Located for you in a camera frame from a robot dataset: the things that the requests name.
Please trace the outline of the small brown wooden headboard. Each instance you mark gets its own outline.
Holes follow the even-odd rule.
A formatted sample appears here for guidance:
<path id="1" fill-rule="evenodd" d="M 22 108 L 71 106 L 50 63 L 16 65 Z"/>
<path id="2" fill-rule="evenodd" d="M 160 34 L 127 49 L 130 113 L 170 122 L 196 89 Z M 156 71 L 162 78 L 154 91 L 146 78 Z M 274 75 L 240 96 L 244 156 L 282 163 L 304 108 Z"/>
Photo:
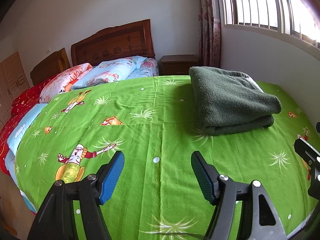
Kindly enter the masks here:
<path id="1" fill-rule="evenodd" d="M 54 75 L 60 74 L 71 67 L 65 48 L 51 53 L 30 72 L 33 85 L 38 85 Z"/>

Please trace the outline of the red patterned blanket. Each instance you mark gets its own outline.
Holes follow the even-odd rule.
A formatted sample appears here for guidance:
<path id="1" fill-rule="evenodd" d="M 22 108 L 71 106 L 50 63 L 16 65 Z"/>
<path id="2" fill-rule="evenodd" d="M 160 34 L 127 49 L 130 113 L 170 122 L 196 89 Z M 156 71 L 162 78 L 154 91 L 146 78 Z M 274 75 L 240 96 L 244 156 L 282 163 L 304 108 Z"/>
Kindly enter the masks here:
<path id="1" fill-rule="evenodd" d="M 28 90 L 24 91 L 21 95 L 19 95 L 11 104 L 11 117 L 9 120 L 4 124 L 3 128 L 1 129 L 1 171 L 9 175 L 9 171 L 5 166 L 5 158 L 7 153 L 9 152 L 9 146 L 7 144 L 7 139 L 14 128 L 18 125 L 21 119 L 37 104 L 40 100 L 40 94 L 45 85 L 54 79 L 56 75 L 47 78 L 43 82 L 35 85 Z"/>

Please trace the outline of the pink floral pillow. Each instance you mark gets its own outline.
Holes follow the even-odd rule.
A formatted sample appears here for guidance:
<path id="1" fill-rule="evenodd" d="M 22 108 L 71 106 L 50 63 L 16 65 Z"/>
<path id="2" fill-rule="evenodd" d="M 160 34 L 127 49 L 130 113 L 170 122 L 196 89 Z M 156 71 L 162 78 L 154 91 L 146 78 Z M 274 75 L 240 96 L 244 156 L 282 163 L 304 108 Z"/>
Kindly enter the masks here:
<path id="1" fill-rule="evenodd" d="M 40 94 L 40 103 L 49 103 L 57 94 L 69 92 L 72 85 L 92 69 L 91 64 L 84 63 L 61 72 L 45 85 Z"/>

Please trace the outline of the light blue floral quilt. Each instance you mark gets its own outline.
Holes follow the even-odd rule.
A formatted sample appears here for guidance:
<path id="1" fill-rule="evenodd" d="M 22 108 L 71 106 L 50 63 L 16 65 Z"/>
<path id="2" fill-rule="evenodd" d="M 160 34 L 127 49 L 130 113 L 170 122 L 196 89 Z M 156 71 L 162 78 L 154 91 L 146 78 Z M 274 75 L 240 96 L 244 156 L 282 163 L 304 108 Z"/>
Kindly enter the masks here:
<path id="1" fill-rule="evenodd" d="M 159 76 L 158 64 L 155 59 L 142 56 L 125 57 L 104 61 L 93 67 L 90 72 L 71 86 L 71 90 L 152 76 Z"/>

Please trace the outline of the large brown wooden headboard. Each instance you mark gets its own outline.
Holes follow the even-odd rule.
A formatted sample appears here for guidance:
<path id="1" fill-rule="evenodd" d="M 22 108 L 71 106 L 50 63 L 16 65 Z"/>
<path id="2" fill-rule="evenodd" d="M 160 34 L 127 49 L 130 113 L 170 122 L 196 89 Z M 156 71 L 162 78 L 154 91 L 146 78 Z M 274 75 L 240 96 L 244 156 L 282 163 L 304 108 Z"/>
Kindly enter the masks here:
<path id="1" fill-rule="evenodd" d="M 155 58 L 149 19 L 101 29 L 71 45 L 74 66 L 83 63 L 97 66 L 103 61 L 132 56 Z"/>

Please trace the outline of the light wooden louvered wardrobe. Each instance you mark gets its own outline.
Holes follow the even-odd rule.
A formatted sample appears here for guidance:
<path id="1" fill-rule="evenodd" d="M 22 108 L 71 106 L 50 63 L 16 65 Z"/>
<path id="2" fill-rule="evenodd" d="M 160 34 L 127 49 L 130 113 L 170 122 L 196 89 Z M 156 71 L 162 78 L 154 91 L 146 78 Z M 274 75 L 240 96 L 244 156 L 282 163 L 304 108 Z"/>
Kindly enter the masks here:
<path id="1" fill-rule="evenodd" d="M 29 83 L 22 67 L 18 52 L 13 53 L 0 63 L 1 128 L 11 117 L 13 101 L 29 89 Z"/>

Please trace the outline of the green cartoon print bedspread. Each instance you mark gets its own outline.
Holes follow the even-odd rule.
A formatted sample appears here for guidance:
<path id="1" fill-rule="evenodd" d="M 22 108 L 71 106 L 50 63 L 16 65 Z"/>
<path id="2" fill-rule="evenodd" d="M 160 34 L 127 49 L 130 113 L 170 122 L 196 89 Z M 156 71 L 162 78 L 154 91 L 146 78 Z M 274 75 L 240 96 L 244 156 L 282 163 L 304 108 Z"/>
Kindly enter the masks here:
<path id="1" fill-rule="evenodd" d="M 188 76 L 144 77 L 59 94 L 20 142 L 18 187 L 38 209 L 73 153 L 84 178 L 121 151 L 124 169 L 101 208 L 112 238 L 194 239 L 205 234 L 214 211 L 191 168 L 191 154 L 200 151 L 234 181 L 260 181 L 291 233 L 317 204 L 293 145 L 302 136 L 319 148 L 319 137 L 281 87 L 259 86 L 282 104 L 273 126 L 221 136 L 200 129 Z"/>

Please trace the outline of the pink floral curtain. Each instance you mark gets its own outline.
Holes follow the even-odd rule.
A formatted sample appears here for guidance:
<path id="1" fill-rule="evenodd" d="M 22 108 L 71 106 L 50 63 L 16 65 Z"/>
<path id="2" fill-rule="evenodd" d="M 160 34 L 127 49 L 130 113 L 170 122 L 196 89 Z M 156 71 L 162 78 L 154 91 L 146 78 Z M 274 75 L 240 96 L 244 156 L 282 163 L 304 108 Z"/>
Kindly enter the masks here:
<path id="1" fill-rule="evenodd" d="M 199 58 L 202 66 L 220 67 L 221 23 L 219 0 L 199 0 Z"/>

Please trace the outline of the brown wooden nightstand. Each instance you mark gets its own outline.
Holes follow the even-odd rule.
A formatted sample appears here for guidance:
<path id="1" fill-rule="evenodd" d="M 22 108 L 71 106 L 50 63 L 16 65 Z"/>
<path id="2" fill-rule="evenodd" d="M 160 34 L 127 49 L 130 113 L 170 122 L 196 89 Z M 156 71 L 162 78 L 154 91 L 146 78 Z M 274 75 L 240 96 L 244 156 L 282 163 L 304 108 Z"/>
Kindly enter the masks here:
<path id="1" fill-rule="evenodd" d="M 189 68 L 198 66 L 195 55 L 164 55 L 160 60 L 160 75 L 189 75 Z"/>

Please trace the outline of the folded dark green towel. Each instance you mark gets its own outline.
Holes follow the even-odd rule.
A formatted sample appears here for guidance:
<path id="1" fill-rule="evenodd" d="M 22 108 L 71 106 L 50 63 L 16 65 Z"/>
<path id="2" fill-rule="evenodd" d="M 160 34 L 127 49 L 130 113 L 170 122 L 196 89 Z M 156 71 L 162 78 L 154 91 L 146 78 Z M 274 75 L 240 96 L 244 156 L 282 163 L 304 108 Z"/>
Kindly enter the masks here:
<path id="1" fill-rule="evenodd" d="M 200 127 L 210 135 L 269 128 L 282 110 L 280 100 L 265 93 L 246 73 L 191 67 L 189 75 Z"/>

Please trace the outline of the light blue bed sheet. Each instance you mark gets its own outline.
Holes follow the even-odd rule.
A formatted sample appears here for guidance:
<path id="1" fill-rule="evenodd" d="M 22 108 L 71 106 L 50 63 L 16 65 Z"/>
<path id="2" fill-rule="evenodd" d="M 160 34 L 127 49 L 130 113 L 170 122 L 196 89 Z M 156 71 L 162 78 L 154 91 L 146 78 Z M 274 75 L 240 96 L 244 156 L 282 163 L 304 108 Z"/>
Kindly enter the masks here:
<path id="1" fill-rule="evenodd" d="M 14 130 L 9 134 L 7 139 L 7 145 L 9 146 L 9 152 L 5 158 L 5 166 L 9 171 L 11 178 L 13 179 L 15 185 L 18 187 L 18 182 L 16 178 L 16 173 L 19 171 L 19 168 L 15 167 L 15 158 L 18 146 L 25 134 L 26 130 L 31 126 L 36 117 L 40 114 L 42 109 L 46 107 L 46 103 L 37 103 L 31 110 L 29 110 L 21 121 L 17 124 Z M 28 199 L 26 194 L 20 190 L 18 187 L 20 194 L 27 206 L 27 208 L 34 214 L 37 213 L 34 204 Z"/>

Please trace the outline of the white barred window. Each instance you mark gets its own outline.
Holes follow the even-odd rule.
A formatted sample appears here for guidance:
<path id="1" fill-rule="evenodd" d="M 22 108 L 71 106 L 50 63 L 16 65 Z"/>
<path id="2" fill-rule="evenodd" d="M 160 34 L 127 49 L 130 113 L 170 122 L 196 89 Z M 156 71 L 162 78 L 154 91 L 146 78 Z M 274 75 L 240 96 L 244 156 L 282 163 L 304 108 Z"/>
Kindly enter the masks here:
<path id="1" fill-rule="evenodd" d="M 306 0 L 219 0 L 225 27 L 287 42 L 319 59 L 319 16 Z"/>

